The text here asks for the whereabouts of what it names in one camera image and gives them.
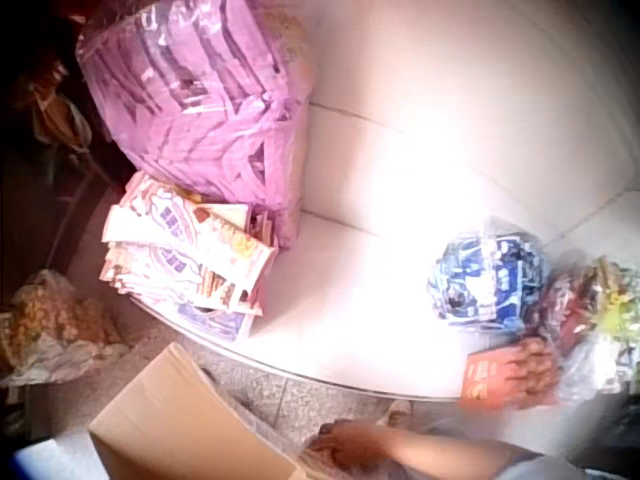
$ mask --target fingers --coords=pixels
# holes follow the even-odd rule
[[[334,465],[340,470],[348,471],[353,466],[350,464],[348,457],[340,450],[331,451],[331,460],[333,460]]]
[[[320,450],[335,450],[336,448],[339,448],[339,444],[331,435],[319,435],[318,438],[309,445],[309,449],[314,452],[319,452]]]
[[[320,426],[320,430],[318,430],[318,433],[320,435],[328,435],[329,433],[331,433],[332,429],[333,429],[333,423],[323,423]]]

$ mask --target clear plastic wrap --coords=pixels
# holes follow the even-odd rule
[[[561,370],[556,398],[577,402],[598,392],[617,393],[631,380],[624,352],[638,343],[638,272],[601,257],[560,262],[530,326],[549,340]]]
[[[271,213],[296,235],[309,36],[292,2],[102,2],[77,58],[113,139],[140,169],[207,202]]]
[[[547,276],[540,240],[492,218],[447,245],[427,290],[438,317],[452,326],[520,334]]]
[[[2,314],[0,386],[65,382],[128,352],[104,307],[42,270]]]

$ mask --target brown cardboard box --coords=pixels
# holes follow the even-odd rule
[[[317,458],[301,460],[175,343],[107,405],[89,432],[115,480],[344,478]]]

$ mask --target blue packaged item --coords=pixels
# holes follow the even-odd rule
[[[438,317],[451,326],[518,334],[548,271],[538,238],[492,220],[447,245],[427,290]]]

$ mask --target hand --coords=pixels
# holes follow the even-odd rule
[[[309,448],[315,452],[329,451],[335,465],[342,470],[367,469],[387,458],[384,430],[385,427],[365,421],[338,420],[323,425]]]

